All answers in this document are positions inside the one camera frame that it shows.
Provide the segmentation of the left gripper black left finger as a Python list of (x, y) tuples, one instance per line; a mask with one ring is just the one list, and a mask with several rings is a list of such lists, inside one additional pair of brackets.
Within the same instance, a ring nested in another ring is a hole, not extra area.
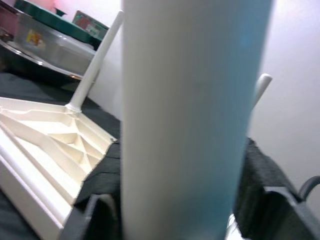
[(118, 139), (82, 182), (58, 240), (122, 240), (121, 220), (121, 143)]

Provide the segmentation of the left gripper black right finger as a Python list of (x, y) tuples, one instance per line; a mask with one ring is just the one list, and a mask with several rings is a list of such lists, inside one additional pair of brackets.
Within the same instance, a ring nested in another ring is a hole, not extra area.
[(246, 240), (320, 240), (320, 220), (307, 206), (320, 175), (296, 190), (251, 138), (247, 140), (233, 214)]

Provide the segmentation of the white plastic table leg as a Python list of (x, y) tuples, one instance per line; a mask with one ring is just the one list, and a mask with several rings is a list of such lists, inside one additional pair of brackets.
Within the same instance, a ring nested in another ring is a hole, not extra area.
[(273, 0), (122, 0), (124, 240), (224, 240)]
[(98, 75), (104, 58), (109, 51), (122, 23), (124, 20), (124, 12), (120, 10), (111, 27), (108, 29), (106, 35), (104, 36), (100, 46), (98, 47), (91, 63), (89, 64), (87, 70), (80, 83), (78, 84), (75, 92), (72, 95), (69, 103), (65, 105), (66, 109), (71, 113), (81, 113), (82, 105), (90, 91), (90, 88), (94, 82), (95, 77)]
[(264, 94), (264, 92), (266, 91), (266, 89), (268, 88), (272, 80), (273, 80), (273, 77), (270, 74), (263, 73), (260, 75), (260, 77), (256, 82), (254, 101), (253, 101), (251, 110), (255, 108), (255, 106), (261, 99), (262, 95)]

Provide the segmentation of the white plastic children table top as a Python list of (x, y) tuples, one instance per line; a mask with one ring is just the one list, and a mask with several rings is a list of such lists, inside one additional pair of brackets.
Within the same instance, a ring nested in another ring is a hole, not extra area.
[(58, 240), (114, 136), (63, 105), (0, 97), (0, 188), (41, 240)]

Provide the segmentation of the clear plastic storage box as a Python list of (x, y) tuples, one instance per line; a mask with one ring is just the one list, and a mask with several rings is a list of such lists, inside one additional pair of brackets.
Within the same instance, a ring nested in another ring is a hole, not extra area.
[(92, 46), (20, 14), (13, 39), (19, 49), (77, 75), (84, 75), (96, 51)]

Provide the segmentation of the black round basin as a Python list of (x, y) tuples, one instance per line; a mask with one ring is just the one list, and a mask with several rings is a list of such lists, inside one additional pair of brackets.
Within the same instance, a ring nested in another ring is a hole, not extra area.
[(0, 39), (0, 73), (2, 72), (55, 86), (78, 84), (82, 79), (79, 75), (24, 53), (13, 47), (11, 41)]

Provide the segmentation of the red green printed box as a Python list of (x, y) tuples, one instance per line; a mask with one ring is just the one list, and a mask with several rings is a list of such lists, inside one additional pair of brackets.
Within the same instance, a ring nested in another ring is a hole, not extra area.
[(96, 19), (80, 10), (76, 11), (72, 23), (82, 28), (91, 36), (99, 40), (102, 40), (109, 30), (108, 26), (104, 25), (103, 23), (97, 21)]

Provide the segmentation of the dark maroon container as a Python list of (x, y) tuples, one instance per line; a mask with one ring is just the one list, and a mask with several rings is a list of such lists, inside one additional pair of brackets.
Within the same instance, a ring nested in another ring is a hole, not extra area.
[(14, 37), (20, 18), (19, 13), (12, 12), (6, 8), (0, 8), (0, 36)]

